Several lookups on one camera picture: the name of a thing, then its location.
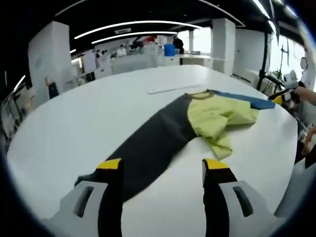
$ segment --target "round table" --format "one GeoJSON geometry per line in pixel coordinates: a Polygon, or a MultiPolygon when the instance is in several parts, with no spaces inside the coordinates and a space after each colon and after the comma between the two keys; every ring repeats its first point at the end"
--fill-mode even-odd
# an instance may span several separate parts
{"type": "MultiPolygon", "coordinates": [[[[155,112],[184,93],[206,88],[257,98],[265,95],[198,65],[124,73],[70,90],[37,108],[23,122],[8,151],[22,199],[40,218],[155,112]],[[179,88],[148,94],[161,88],[179,88]]],[[[281,106],[261,110],[250,128],[229,132],[233,154],[222,160],[278,207],[294,166],[297,123],[281,106]]],[[[203,236],[202,159],[214,158],[201,138],[192,140],[146,190],[123,205],[123,236],[203,236]]]]}

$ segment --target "yellow shirt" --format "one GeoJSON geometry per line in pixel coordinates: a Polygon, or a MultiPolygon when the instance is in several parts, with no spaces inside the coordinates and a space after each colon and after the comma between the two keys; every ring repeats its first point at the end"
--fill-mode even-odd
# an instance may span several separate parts
{"type": "Polygon", "coordinates": [[[230,156],[233,150],[225,128],[227,125],[255,123],[259,111],[252,109],[248,101],[208,92],[192,97],[188,118],[194,132],[205,139],[219,160],[230,156]]]}

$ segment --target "window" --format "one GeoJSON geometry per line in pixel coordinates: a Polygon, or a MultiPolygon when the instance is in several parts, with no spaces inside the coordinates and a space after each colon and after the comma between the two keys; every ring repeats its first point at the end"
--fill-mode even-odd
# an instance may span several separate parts
{"type": "Polygon", "coordinates": [[[189,50],[189,31],[181,31],[178,33],[178,38],[183,42],[184,50],[189,50]]]}
{"type": "Polygon", "coordinates": [[[301,69],[301,58],[305,57],[304,47],[299,43],[294,42],[287,37],[280,36],[279,44],[277,45],[276,36],[272,39],[271,45],[271,62],[270,62],[270,71],[276,71],[280,69],[282,52],[281,49],[285,51],[289,51],[288,61],[287,61],[287,53],[283,53],[282,59],[282,75],[290,73],[291,70],[294,70],[296,73],[296,77],[298,80],[301,80],[302,77],[302,69],[301,69]]]}
{"type": "Polygon", "coordinates": [[[211,28],[205,27],[193,31],[193,50],[201,53],[211,53],[211,28]]]}

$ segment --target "blue strip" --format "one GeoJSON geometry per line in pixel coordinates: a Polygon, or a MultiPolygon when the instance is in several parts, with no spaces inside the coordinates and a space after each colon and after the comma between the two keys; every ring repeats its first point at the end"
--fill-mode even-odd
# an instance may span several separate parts
{"type": "Polygon", "coordinates": [[[257,109],[257,110],[265,110],[265,109],[273,109],[275,107],[275,103],[273,103],[271,100],[263,100],[263,99],[258,99],[250,96],[245,96],[245,95],[238,95],[238,94],[231,94],[231,93],[226,93],[226,92],[220,92],[216,90],[212,90],[212,92],[215,95],[220,95],[232,99],[238,99],[238,100],[243,100],[243,101],[248,101],[250,102],[250,107],[252,109],[257,109]]]}

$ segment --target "blue bucket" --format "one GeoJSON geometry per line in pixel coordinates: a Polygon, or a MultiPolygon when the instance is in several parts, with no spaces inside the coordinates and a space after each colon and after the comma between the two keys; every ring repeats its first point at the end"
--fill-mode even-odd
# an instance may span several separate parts
{"type": "Polygon", "coordinates": [[[174,56],[175,54],[176,54],[176,51],[175,51],[174,45],[171,43],[166,43],[164,45],[164,55],[171,57],[171,56],[174,56]]]}

